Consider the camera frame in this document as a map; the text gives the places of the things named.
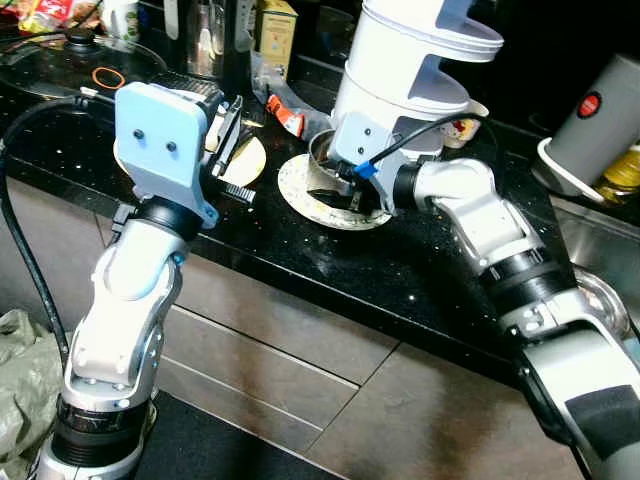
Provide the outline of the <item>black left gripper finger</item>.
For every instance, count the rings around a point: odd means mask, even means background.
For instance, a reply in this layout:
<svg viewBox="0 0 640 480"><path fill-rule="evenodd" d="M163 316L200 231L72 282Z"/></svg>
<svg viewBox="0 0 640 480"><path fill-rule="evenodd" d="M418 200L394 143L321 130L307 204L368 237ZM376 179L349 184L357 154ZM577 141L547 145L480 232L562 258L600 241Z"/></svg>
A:
<svg viewBox="0 0 640 480"><path fill-rule="evenodd" d="M237 96L232 104L232 179L250 179L250 161L244 159L247 150L247 133L243 127L244 100Z"/></svg>
<svg viewBox="0 0 640 480"><path fill-rule="evenodd" d="M218 132L218 175L225 174L237 143L237 101L229 102Z"/></svg>

